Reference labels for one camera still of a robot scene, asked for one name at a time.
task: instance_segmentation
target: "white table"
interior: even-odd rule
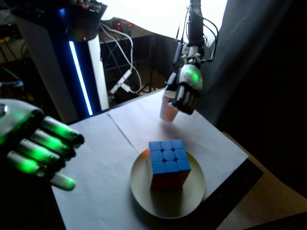
[[[160,121],[163,91],[72,125],[85,137],[63,173],[75,179],[72,192],[53,188],[67,230],[169,229],[178,222],[147,214],[130,191],[130,170],[148,141],[182,138],[205,175],[208,198],[247,155],[196,111]]]

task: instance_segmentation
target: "black metal stand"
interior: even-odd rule
[[[153,82],[153,73],[154,73],[154,53],[155,53],[155,35],[152,36],[152,43],[151,43],[151,58],[150,58],[150,63],[151,63],[151,69],[150,69],[150,75],[149,75],[149,81],[142,87],[142,89],[140,90],[140,92],[142,92],[147,86],[149,87],[148,92],[153,90],[155,91],[155,87],[154,87],[154,82]]]

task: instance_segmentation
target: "paper cup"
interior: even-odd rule
[[[160,118],[166,122],[173,122],[178,113],[178,109],[171,103],[172,99],[175,98],[175,95],[176,92],[173,91],[165,91],[163,94]]]

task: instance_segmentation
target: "white cable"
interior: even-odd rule
[[[130,40],[130,43],[131,43],[131,51],[130,51],[130,58],[131,58],[131,61],[128,60],[128,58],[127,58],[125,52],[124,52],[123,49],[121,48],[121,46],[120,46],[120,44],[118,43],[117,39],[115,39],[113,36],[111,36],[111,35],[104,29],[103,26],[104,26],[105,28],[107,28],[109,31],[112,31],[112,32],[121,34],[121,35],[127,37],[127,38]],[[131,37],[130,37],[129,35],[125,34],[125,33],[120,32],[120,31],[112,30],[112,29],[110,29],[108,26],[106,26],[106,25],[104,25],[104,24],[100,24],[100,27],[101,27],[101,29],[106,33],[106,35],[107,35],[108,37],[110,37],[113,41],[115,41],[115,43],[116,43],[117,46],[119,47],[120,51],[122,52],[124,58],[126,59],[126,61],[128,62],[128,64],[130,65],[130,70],[134,69],[135,72],[136,72],[136,74],[138,75],[140,87],[139,87],[139,89],[138,89],[137,91],[132,91],[132,90],[130,91],[131,93],[138,93],[138,92],[141,91],[141,89],[142,89],[142,80],[141,80],[141,77],[140,77],[139,72],[137,71],[137,69],[136,69],[136,68],[134,67],[134,65],[133,65],[133,41],[132,41]]]

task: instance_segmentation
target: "red cube face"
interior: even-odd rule
[[[149,142],[148,171],[151,189],[182,186],[191,171],[183,141]]]

